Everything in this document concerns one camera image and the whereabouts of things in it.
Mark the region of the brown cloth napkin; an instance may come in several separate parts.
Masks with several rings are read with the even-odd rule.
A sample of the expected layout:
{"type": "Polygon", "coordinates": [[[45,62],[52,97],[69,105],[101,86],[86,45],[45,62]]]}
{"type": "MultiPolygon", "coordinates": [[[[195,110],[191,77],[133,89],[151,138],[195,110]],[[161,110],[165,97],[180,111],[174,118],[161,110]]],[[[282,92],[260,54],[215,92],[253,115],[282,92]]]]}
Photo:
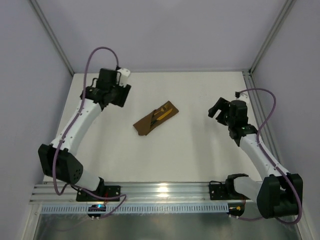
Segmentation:
{"type": "Polygon", "coordinates": [[[164,122],[168,121],[178,113],[179,113],[179,110],[176,108],[176,106],[171,101],[168,100],[166,103],[154,109],[152,112],[150,112],[149,114],[141,118],[139,121],[137,121],[135,124],[133,124],[133,127],[135,128],[139,136],[147,136],[155,128],[157,128],[164,122]],[[159,110],[162,106],[166,104],[169,104],[169,106],[172,108],[172,112],[169,115],[167,115],[165,118],[163,118],[160,121],[157,121],[154,125],[151,126],[151,122],[153,121],[152,116],[155,110],[159,110]]]}

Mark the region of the gold fork green handle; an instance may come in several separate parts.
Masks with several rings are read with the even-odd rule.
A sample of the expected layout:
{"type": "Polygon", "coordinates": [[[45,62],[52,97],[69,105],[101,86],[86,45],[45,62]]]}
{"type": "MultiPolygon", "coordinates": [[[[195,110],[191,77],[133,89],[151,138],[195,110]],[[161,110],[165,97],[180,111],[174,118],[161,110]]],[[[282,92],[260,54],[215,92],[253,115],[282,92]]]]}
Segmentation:
{"type": "Polygon", "coordinates": [[[163,115],[165,112],[167,112],[168,110],[172,109],[170,107],[169,104],[165,104],[164,106],[162,106],[160,109],[155,110],[153,115],[152,115],[152,120],[156,120],[158,117],[160,117],[161,115],[163,115]]]}

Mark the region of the gold knife green handle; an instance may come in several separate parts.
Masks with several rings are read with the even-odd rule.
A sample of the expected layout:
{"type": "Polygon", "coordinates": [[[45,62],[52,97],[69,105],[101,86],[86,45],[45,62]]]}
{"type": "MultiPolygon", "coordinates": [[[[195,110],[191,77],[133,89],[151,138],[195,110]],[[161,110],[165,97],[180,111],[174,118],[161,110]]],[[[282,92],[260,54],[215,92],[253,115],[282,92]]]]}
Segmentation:
{"type": "Polygon", "coordinates": [[[173,111],[173,109],[171,108],[170,110],[168,110],[167,112],[165,112],[164,114],[162,114],[161,116],[159,116],[156,120],[151,122],[151,126],[153,126],[156,122],[164,119],[166,116],[168,116],[171,112],[173,111]]]}

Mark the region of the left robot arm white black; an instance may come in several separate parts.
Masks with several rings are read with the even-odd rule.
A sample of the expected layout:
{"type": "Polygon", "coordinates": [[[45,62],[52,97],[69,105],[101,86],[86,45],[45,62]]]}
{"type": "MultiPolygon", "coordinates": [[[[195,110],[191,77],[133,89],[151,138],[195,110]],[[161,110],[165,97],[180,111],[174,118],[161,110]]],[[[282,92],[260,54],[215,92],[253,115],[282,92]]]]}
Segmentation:
{"type": "Polygon", "coordinates": [[[102,68],[98,78],[85,86],[80,102],[61,133],[50,144],[42,144],[38,155],[43,173],[55,180],[94,192],[102,187],[102,178],[86,171],[76,155],[88,129],[109,104],[123,107],[131,86],[126,68],[102,68]]]}

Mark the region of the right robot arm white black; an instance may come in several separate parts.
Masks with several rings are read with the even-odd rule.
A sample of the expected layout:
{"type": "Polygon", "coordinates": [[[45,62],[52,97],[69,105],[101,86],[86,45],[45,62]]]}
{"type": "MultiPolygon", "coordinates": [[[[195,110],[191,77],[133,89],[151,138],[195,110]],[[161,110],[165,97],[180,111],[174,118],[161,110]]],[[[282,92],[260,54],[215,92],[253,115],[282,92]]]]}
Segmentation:
{"type": "Polygon", "coordinates": [[[245,101],[219,98],[208,110],[208,116],[228,128],[230,138],[245,152],[257,169],[262,181],[257,182],[245,173],[231,174],[225,180],[231,198],[246,197],[254,201],[265,219],[302,216],[303,180],[291,174],[270,153],[248,120],[245,101]]]}

